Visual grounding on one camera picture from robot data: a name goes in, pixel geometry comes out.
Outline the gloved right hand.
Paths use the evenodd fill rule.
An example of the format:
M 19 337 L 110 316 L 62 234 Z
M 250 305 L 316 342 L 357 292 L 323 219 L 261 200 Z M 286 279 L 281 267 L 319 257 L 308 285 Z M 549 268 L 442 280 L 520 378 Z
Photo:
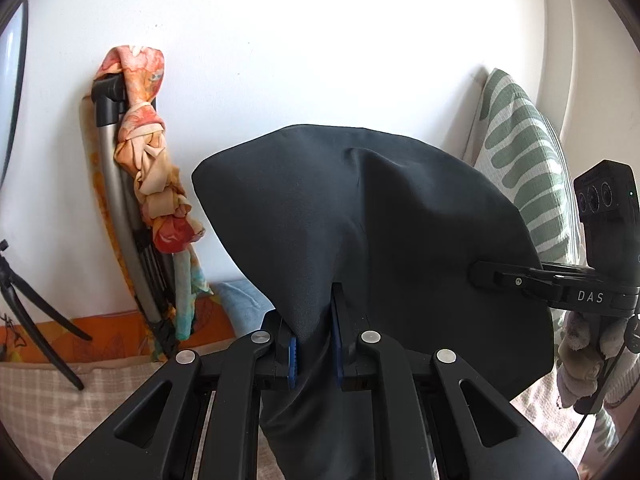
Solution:
M 625 344 L 626 327 L 624 318 L 616 318 L 594 344 L 587 319 L 578 312 L 565 315 L 559 348 L 561 364 L 556 375 L 563 408 L 596 393 L 598 376 L 604 370 L 605 362 L 614 359 Z M 604 389 L 604 404 L 617 408 L 625 402 L 638 380 L 638 356 L 624 349 Z

